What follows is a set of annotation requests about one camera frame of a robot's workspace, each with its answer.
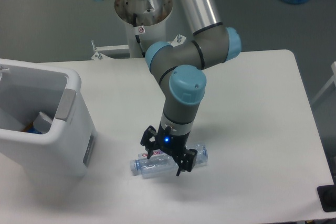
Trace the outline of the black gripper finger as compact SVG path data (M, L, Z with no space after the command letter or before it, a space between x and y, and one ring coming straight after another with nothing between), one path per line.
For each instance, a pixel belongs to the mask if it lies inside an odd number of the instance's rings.
M176 176L179 176L181 172L191 172L196 163L197 150L185 148L181 153L175 155L173 159L178 165Z
M159 149L156 141L157 131L153 126L149 126L143 133L140 144L145 147L147 151L147 159L150 159L153 152Z

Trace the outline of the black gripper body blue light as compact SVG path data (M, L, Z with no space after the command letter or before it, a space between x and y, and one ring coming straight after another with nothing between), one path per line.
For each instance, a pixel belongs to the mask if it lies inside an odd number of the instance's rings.
M171 156L176 163L179 163L183 158L188 137L189 133L185 135L166 133L160 126L155 137L154 149L163 151Z

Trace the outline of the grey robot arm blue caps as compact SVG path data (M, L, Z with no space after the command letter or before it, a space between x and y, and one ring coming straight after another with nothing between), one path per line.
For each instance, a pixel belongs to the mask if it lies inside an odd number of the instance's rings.
M156 150L171 156L178 172L190 172L197 151L186 147L198 107L205 94L204 69L227 62L241 52L235 29L225 27L214 0L181 0L193 39L165 41L165 22L172 0L115 0L125 24L130 57L143 57L165 96L157 129L149 126L141 145L151 157Z

